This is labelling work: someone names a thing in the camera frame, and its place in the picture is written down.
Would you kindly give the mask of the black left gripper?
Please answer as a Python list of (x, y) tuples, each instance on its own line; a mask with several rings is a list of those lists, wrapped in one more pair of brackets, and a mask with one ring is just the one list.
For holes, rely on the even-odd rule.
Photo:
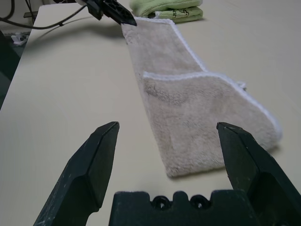
[(106, 16), (111, 17), (118, 24), (137, 25), (133, 15), (128, 9), (122, 6), (117, 0), (104, 0), (103, 11), (97, 0), (87, 0), (88, 12), (97, 20)]

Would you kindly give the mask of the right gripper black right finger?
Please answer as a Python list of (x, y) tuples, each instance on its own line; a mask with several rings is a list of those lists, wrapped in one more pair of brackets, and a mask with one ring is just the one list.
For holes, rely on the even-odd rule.
[(233, 189), (243, 190), (262, 226), (299, 226), (301, 195), (276, 160), (247, 131), (217, 123)]

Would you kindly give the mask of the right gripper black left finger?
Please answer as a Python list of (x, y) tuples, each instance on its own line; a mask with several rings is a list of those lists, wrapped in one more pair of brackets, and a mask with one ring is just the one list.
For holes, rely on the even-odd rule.
[(36, 226), (84, 226), (102, 207), (113, 167), (117, 121), (98, 127), (68, 160)]

